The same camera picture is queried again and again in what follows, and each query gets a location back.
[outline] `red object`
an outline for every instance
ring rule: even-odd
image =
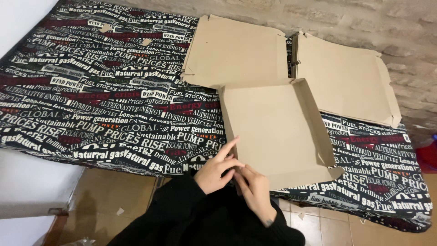
[[[437,173],[437,140],[430,146],[416,149],[416,156],[423,173]]]

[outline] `stone wall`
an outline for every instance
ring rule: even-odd
[[[436,0],[109,0],[191,16],[215,14],[383,53],[416,147],[437,129]]]

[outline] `cardboard sheet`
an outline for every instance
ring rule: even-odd
[[[397,127],[401,114],[381,54],[310,34],[294,37],[295,77],[305,78],[318,108],[352,119]]]
[[[199,20],[185,59],[183,80],[218,88],[223,84],[287,84],[284,33],[214,15]]]
[[[219,89],[226,138],[234,153],[268,177],[270,189],[331,181],[344,173],[305,80],[294,84]]]

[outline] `black sweater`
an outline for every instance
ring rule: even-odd
[[[135,219],[108,244],[119,245],[293,245],[304,246],[303,234],[277,215],[265,228],[235,188],[209,195],[193,177],[184,175],[159,188],[147,212]]]

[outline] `person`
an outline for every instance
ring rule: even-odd
[[[108,246],[304,246],[303,234],[287,226],[270,200],[268,179],[227,156],[238,140],[225,144],[194,177],[184,174],[159,188],[147,212]],[[225,186],[232,178],[236,187]]]

